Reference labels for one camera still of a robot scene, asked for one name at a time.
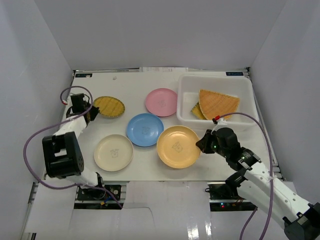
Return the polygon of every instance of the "white plastic container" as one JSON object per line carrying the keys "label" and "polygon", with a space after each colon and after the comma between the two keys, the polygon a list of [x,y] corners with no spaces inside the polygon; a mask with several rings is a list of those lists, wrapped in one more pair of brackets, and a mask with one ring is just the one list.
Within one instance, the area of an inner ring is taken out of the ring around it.
{"label": "white plastic container", "polygon": [[[205,76],[184,74],[179,78],[177,118],[184,126],[194,130],[212,129],[212,120],[198,119],[192,108],[199,101],[199,90],[205,89],[240,98],[237,112],[248,114],[259,120],[251,81],[244,76]],[[255,124],[242,115],[233,115],[227,120],[228,127],[243,131]]]}

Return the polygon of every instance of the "round plate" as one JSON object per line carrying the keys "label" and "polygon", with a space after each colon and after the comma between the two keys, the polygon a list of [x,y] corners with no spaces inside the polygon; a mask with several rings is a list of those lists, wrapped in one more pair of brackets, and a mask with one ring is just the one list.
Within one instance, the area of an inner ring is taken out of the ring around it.
{"label": "round plate", "polygon": [[93,102],[99,113],[108,118],[117,118],[124,114],[126,107],[122,101],[113,96],[100,96]]}
{"label": "round plate", "polygon": [[164,124],[156,115],[142,113],[130,120],[126,128],[128,138],[135,145],[149,147],[157,143]]}
{"label": "round plate", "polygon": [[103,138],[94,150],[95,163],[109,172],[125,168],[132,160],[134,146],[122,135],[113,134]]}
{"label": "round plate", "polygon": [[145,106],[158,117],[168,117],[177,111],[178,95],[168,88],[158,88],[146,96]]}
{"label": "round plate", "polygon": [[186,126],[167,128],[159,137],[156,150],[160,159],[169,167],[184,169],[196,162],[200,149],[197,134]]}

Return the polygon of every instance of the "white wall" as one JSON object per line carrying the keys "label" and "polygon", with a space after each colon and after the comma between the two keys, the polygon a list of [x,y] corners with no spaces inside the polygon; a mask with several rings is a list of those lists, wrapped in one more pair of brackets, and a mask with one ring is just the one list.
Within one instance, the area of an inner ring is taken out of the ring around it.
{"label": "white wall", "polygon": [[[34,0],[0,0],[0,33],[0,238],[17,240],[33,182],[23,146],[59,120],[59,94],[72,71]],[[27,152],[38,174],[44,169],[41,139]]]}
{"label": "white wall", "polygon": [[251,66],[286,0],[35,0],[72,69]]}
{"label": "white wall", "polygon": [[320,202],[320,1],[288,0],[252,65],[253,87],[280,164]]}

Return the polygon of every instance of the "yellow plate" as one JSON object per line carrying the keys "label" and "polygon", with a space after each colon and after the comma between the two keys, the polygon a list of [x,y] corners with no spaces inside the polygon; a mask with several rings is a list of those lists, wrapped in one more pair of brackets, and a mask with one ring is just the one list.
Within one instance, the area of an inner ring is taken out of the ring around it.
{"label": "yellow plate", "polygon": [[157,143],[156,150],[160,159],[169,167],[184,169],[196,162],[200,149],[197,134],[186,126],[172,126],[164,130]]}
{"label": "yellow plate", "polygon": [[124,114],[126,107],[122,101],[112,96],[100,96],[93,102],[99,107],[99,113],[108,118],[117,118]]}

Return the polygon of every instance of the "table top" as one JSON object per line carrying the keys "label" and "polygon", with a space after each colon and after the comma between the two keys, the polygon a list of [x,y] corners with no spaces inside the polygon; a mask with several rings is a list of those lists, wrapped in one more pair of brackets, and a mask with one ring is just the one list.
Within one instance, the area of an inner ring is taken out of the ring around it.
{"label": "table top", "polygon": [[[98,172],[105,181],[224,181],[234,171],[225,159],[217,154],[201,154],[190,167],[174,169],[165,165],[158,157],[156,146],[139,147],[134,145],[133,159],[124,169],[108,172],[99,168],[94,160],[94,150],[98,142],[111,134],[126,136],[128,122],[137,114],[147,113],[145,98],[157,88],[168,88],[178,92],[178,79],[183,72],[105,72],[93,73],[92,77],[76,77],[73,86],[89,89],[94,99],[100,96],[112,96],[125,105],[122,116],[108,119],[98,115],[78,138],[85,166]],[[217,75],[214,72],[189,72],[197,75]],[[81,88],[72,88],[71,93],[84,93]],[[180,125],[174,114],[161,118],[164,129]],[[195,131],[199,138],[205,130]],[[255,152],[267,166],[269,157],[263,135],[258,126],[236,132],[241,146]]]}

